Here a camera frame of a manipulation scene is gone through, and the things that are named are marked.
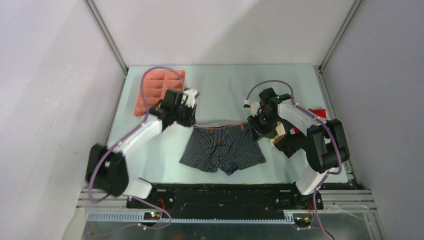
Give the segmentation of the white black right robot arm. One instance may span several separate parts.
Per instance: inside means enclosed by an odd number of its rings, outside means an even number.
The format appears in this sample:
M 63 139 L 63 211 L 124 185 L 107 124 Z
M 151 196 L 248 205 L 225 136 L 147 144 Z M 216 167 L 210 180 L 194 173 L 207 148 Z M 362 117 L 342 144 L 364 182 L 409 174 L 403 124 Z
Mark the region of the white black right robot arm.
M 293 129 L 285 131 L 273 145 L 288 158 L 298 150 L 306 154 L 307 166 L 295 182 L 297 191 L 290 196 L 295 208 L 304 209 L 311 202 L 310 194 L 327 176 L 340 174 L 342 164 L 350 158 L 343 124 L 303 108 L 291 94 L 278 95 L 271 87 L 264 89 L 259 98 L 259 102 L 244 100 L 244 108 L 251 112 L 247 120 L 253 140 L 261 140 L 279 123 L 287 122 Z

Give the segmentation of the navy striped boxer underwear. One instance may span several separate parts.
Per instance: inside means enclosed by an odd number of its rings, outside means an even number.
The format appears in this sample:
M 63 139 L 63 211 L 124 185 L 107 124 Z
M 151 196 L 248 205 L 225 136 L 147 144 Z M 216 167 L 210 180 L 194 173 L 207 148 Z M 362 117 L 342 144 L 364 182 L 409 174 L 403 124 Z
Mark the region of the navy striped boxer underwear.
M 218 170 L 230 176 L 266 162 L 253 140 L 248 122 L 220 127 L 193 128 L 179 163 L 205 173 Z

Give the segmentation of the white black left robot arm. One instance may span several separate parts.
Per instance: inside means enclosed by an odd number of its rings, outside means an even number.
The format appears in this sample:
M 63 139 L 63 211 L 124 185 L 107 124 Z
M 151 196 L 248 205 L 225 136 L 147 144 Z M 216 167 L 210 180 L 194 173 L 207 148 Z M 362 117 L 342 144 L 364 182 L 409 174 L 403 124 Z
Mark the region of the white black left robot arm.
M 129 173 L 131 164 L 136 161 L 134 153 L 174 123 L 192 127 L 196 122 L 196 98 L 199 94 L 193 88 L 183 91 L 168 89 L 164 98 L 145 112 L 141 123 L 116 143 L 111 146 L 93 145 L 85 175 L 89 200 L 98 203 L 99 199 L 93 197 L 93 189 L 100 189 L 107 196 L 138 198 L 145 208 L 156 206 L 158 194 L 152 191 L 153 184 Z

